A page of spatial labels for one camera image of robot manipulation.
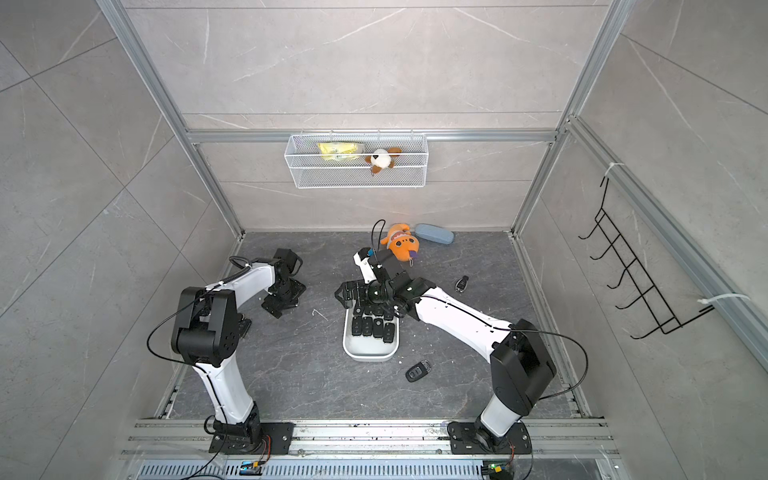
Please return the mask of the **white storage box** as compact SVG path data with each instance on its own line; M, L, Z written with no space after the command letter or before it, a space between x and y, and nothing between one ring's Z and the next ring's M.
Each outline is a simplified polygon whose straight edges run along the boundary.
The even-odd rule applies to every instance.
M394 356L399 348L400 325L399 319L392 313L387 313L382 305L373 304L365 299L368 285L362 280L357 282L356 299L351 308L345 309L344 335L342 345L344 351L353 360L359 362L384 362ZM393 343L384 343L382 339L371 336L353 336L351 322L354 317L372 317L383 320L383 324L394 323L397 333Z

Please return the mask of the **black silver car key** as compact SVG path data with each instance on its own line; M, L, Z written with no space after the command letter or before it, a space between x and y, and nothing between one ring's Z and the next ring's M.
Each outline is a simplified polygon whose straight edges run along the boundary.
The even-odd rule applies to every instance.
M409 383L415 383L428 375L431 369L431 364L427 360L422 360L405 372L405 378Z

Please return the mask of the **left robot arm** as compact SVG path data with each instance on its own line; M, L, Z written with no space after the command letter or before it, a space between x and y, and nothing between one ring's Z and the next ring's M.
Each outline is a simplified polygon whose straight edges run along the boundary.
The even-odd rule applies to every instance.
M198 373L214 407L213 418L204 422L212 436L212 452L285 450L293 424L262 423L239 371L236 350L252 324L239 308L260 292L266 294L262 308L275 318L297 307L306 290L295 278L303 260L294 251L279 248L270 258L232 256L229 261L237 268L235 273L204 287L185 288L177 311L160 322L174 322L170 347L178 357L157 353L150 340L146 347L153 356L188 365Z

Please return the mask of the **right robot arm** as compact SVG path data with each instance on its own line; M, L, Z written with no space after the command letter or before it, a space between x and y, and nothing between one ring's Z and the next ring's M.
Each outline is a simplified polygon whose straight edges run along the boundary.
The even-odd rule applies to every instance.
M396 353L400 321L410 317L469 346L490 367L491 397L472 423L452 422L457 452L511 449L526 439L522 420L546 398L557 368L545 344L547 332L526 320L493 318L449 295L437 284L413 278L405 268L419 243L406 224L377 220L371 244L354 255L359 280L343 282L334 296L345 310L342 347L359 362L384 362Z

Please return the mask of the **black silver Mercedes key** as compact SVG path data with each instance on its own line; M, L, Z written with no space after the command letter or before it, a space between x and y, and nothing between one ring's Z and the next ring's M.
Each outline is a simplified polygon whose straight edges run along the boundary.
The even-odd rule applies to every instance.
M469 276L463 275L456 283L455 283L455 290L459 293L463 293L466 288L467 284L469 282Z

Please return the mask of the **orange plush toy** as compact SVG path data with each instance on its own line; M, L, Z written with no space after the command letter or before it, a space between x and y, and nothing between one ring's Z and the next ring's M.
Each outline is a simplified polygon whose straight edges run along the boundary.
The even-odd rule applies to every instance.
M391 251L397 260L408 263L412 263L418 256L420 248L419 240L413 235L410 226L404 223L392 225L379 243Z

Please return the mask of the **blue glasses case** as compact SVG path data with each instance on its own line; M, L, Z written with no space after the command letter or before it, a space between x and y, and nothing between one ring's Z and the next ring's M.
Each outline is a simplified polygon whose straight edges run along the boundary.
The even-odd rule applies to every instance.
M455 234L442 227L438 227L431 224L417 224L413 228L413 235L420 240L426 240L429 242L450 245L455 239Z

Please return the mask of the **brown white plush dog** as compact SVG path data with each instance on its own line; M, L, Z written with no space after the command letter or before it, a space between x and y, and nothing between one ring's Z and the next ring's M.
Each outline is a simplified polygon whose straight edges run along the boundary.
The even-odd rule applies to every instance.
M370 167L372 175L377 175L383 170L391 169L395 165L395 160L400 156L402 150L397 147L389 149L377 149L371 155L365 158L365 162Z

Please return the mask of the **yellow packet in basket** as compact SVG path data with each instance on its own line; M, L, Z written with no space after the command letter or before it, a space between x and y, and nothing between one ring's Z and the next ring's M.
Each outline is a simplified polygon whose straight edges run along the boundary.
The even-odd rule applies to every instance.
M356 142L320 142L317 148L320 157L329 162L354 162L365 153L365 145Z

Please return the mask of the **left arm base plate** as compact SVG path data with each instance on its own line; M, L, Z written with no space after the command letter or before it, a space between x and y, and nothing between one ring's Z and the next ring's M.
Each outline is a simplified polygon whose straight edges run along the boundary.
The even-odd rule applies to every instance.
M227 425L213 421L210 453L225 455L286 455L293 439L295 424L270 422Z

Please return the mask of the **aluminium mounting rail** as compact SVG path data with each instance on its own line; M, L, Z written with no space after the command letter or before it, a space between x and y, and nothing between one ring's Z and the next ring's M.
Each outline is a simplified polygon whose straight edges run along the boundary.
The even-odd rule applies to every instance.
M599 419L528 419L496 452L468 443L468 431L446 420L293 420L293 428L265 424L277 459L597 459L620 457L607 423ZM203 458L210 436L200 421L139 420L117 443L124 458Z

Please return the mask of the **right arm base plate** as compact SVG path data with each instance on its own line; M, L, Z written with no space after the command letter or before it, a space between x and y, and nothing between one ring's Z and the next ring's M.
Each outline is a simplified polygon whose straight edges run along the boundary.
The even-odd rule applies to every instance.
M479 420L449 422L447 433L451 453L454 455L532 453L531 435L522 421L515 422L502 437L492 434Z

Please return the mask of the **black wall hook rack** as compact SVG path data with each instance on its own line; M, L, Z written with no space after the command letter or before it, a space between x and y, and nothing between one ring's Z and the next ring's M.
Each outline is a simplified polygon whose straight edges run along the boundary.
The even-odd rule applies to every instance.
M635 305L640 304L650 316L651 326L640 334L630 333L630 338L633 340L644 340L656 333L669 335L713 313L715 307L705 305L688 319L683 319L676 314L672 305L659 288L659 285L651 276L644 261L640 259L635 249L627 240L627 237L619 229L618 224L606 210L609 185L610 180L607 177L600 181L600 204L593 217L592 228L586 235L579 235L578 239L589 241L596 237L604 244L604 248L599 254L589 255L592 261L597 262L610 255L619 262L621 269L616 281L608 283L606 287L614 291L622 286L630 286L632 295L627 301L615 305L614 308L617 311L626 312Z

